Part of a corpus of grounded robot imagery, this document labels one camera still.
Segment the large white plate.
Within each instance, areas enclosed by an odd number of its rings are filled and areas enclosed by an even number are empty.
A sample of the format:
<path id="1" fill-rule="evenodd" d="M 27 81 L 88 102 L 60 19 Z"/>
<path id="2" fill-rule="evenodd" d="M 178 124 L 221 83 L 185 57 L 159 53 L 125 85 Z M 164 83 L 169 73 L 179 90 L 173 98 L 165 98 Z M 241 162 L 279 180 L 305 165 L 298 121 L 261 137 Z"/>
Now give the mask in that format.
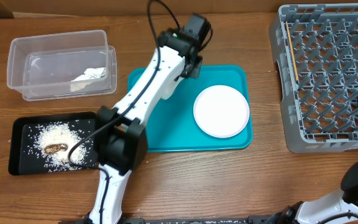
<path id="1" fill-rule="evenodd" d="M 204 133 L 214 138 L 231 138 L 248 125 L 250 106 L 239 90 L 227 85 L 213 85 L 196 97 L 193 117 Z"/>

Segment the wooden chopstick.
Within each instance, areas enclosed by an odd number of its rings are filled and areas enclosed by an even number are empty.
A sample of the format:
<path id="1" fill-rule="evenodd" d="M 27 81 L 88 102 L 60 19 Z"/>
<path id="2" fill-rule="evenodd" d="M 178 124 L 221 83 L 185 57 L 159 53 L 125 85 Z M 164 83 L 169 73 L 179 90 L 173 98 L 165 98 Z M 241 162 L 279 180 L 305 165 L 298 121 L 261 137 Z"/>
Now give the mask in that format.
<path id="1" fill-rule="evenodd" d="M 287 28 L 288 43 L 289 43 L 289 47 L 290 47 L 291 60 L 292 60 L 292 64 L 293 64 L 294 74 L 295 74 L 295 81 L 299 82 L 298 70 L 296 67 L 295 54 L 293 51 L 293 44 L 292 44 L 291 33 L 290 33 L 290 28 L 289 28 L 288 22 L 285 22 L 285 25 Z"/>

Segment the pile of white rice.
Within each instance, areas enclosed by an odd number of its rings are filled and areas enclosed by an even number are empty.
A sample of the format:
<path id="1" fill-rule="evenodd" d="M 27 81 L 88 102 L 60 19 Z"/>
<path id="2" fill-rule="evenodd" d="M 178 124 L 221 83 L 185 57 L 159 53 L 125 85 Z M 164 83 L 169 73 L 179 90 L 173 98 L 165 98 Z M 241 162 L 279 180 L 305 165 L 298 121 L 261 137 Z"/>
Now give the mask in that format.
<path id="1" fill-rule="evenodd" d="M 38 174 L 77 170 L 73 163 L 83 166 L 96 164 L 96 152 L 93 139 L 76 148 L 70 149 L 94 131 L 93 119 L 77 119 L 71 121 L 52 121 L 47 123 L 27 124 L 22 130 L 21 158 L 19 172 L 21 174 Z M 44 147 L 51 144 L 67 144 L 66 151 L 48 155 Z"/>

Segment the brown food scrap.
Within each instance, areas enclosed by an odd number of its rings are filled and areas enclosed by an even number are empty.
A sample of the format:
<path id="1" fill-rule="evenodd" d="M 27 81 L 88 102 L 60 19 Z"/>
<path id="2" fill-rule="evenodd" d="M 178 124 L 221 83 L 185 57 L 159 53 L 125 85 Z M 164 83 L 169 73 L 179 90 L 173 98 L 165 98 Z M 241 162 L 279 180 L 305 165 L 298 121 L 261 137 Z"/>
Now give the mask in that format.
<path id="1" fill-rule="evenodd" d="M 51 155 L 58 153 L 60 151 L 66 151 L 68 149 L 68 145 L 61 143 L 61 144 L 51 144 L 44 147 L 44 153 Z"/>

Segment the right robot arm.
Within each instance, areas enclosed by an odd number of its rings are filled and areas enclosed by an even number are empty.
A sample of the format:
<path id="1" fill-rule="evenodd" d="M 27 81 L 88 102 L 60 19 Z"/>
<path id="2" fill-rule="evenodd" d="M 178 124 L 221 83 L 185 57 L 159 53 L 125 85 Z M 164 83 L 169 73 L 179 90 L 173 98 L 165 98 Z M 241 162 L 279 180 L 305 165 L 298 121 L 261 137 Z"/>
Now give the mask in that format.
<path id="1" fill-rule="evenodd" d="M 340 189 L 310 202 L 298 202 L 277 215 L 273 223 L 324 224 L 358 220 L 358 162 L 341 180 Z"/>

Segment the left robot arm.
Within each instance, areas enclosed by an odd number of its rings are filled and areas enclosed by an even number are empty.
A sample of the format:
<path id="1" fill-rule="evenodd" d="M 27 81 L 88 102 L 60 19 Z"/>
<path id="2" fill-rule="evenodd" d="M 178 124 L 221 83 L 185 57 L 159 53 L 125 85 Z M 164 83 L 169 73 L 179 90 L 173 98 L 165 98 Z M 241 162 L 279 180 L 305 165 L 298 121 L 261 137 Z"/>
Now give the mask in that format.
<path id="1" fill-rule="evenodd" d="M 113 108 L 99 109 L 93 136 L 100 178 L 96 201 L 85 223 L 119 222 L 127 181 L 148 149 L 150 115 L 183 79 L 198 78 L 203 60 L 199 53 L 212 34 L 210 22 L 199 14 L 192 14 L 184 27 L 161 32 L 155 53 L 135 85 Z"/>

